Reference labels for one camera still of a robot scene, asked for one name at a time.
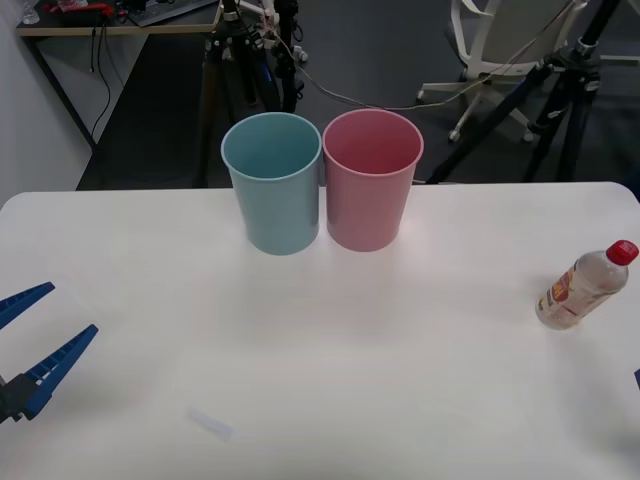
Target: blue cup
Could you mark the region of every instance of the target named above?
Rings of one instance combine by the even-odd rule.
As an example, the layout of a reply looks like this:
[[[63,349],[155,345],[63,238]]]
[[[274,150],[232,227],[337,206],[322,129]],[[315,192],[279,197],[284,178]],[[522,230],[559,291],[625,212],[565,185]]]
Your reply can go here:
[[[221,151],[251,243],[272,255],[309,246],[318,234],[316,127],[290,113],[254,115],[227,132]]]

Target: cup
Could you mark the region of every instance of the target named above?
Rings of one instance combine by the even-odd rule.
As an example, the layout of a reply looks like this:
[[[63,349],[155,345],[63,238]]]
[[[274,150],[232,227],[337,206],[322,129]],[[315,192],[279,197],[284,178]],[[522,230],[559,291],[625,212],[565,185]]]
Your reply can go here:
[[[424,142],[406,118],[385,110],[355,110],[323,135],[327,229],[349,250],[371,252],[398,234]]]
[[[318,130],[297,115],[262,113],[222,140],[247,235],[272,255],[307,247],[318,234]]]

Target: desk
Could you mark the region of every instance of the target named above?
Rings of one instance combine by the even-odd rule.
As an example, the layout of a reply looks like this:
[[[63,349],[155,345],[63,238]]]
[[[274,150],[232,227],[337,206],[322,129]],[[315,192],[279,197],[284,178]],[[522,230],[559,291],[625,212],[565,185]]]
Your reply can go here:
[[[49,64],[42,56],[38,48],[38,41],[47,37],[90,37],[93,31],[92,27],[65,27],[60,24],[59,17],[56,14],[47,12],[44,7],[44,1],[39,2],[35,9],[40,15],[40,21],[34,25],[25,25],[20,23],[16,28],[16,32],[21,36],[27,45],[27,48],[36,60],[36,63],[44,73],[45,77],[55,90],[58,98],[62,101],[65,109],[73,119],[85,141],[91,147],[92,153],[96,152],[96,142],[91,137],[91,132],[84,124],[75,107],[69,100],[66,92],[60,85],[55,74],[49,67]],[[155,25],[147,27],[136,27],[135,25],[119,24],[115,22],[108,27],[108,34],[113,35],[153,35],[153,34],[194,34],[207,33],[211,31],[211,25],[215,18],[217,4],[195,10],[193,12],[169,19]]]
[[[0,425],[3,478],[636,480],[640,267],[573,331],[534,313],[618,238],[640,206],[610,183],[413,187],[390,247],[323,227],[288,257],[249,244],[231,190],[23,194],[0,297],[59,288],[1,332],[2,374],[100,332]]]

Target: plastic bottle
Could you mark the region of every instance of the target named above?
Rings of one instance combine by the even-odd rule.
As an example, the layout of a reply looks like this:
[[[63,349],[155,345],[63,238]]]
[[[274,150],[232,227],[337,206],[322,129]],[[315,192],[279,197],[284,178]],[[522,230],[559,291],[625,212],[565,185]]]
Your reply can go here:
[[[629,265],[638,247],[618,240],[606,251],[585,253],[536,303],[538,318],[546,325],[571,328],[627,284]]]

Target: pink cup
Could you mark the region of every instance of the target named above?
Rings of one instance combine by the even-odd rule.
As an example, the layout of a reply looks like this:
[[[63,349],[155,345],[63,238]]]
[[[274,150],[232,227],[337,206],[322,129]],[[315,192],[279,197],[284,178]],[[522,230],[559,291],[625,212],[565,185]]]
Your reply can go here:
[[[389,245],[400,228],[424,142],[416,126],[385,110],[355,110],[322,136],[327,165],[327,228],[349,250]]]

